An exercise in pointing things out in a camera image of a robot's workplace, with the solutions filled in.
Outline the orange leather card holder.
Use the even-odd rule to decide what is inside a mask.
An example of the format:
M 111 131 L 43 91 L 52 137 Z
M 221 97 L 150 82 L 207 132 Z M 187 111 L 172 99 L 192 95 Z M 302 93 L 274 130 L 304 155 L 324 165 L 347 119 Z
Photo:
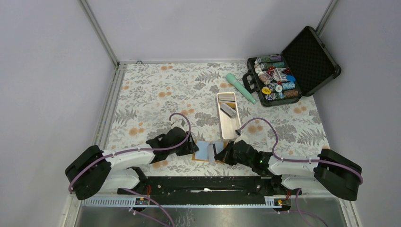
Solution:
M 208 141 L 196 140 L 195 144 L 199 148 L 199 150 L 196 151 L 195 153 L 193 153 L 192 160 L 193 161 L 209 162 L 208 161 L 207 146 L 210 143 L 215 143 L 216 144 L 217 154 L 219 154 L 227 146 L 227 142 L 208 142 Z

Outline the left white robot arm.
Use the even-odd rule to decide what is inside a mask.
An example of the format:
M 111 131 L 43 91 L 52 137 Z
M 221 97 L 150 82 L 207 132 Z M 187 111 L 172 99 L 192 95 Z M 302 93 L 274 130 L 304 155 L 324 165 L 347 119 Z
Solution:
M 127 188 L 142 194 L 147 187 L 140 165 L 164 161 L 169 155 L 185 156 L 199 151 L 189 131 L 173 127 L 166 134 L 147 140 L 145 145 L 128 150 L 101 150 L 97 145 L 87 148 L 66 169 L 69 190 L 78 200 L 98 193 Z

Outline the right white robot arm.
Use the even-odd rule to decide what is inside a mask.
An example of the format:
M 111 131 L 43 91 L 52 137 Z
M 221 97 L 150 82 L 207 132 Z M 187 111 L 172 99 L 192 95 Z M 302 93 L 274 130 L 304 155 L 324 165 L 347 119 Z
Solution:
M 363 181 L 361 166 L 326 148 L 318 155 L 275 157 L 272 152 L 257 151 L 239 140 L 230 141 L 214 158 L 230 166 L 241 164 L 259 176 L 271 177 L 270 187 L 278 195 L 288 190 L 326 190 L 343 200 L 356 201 Z

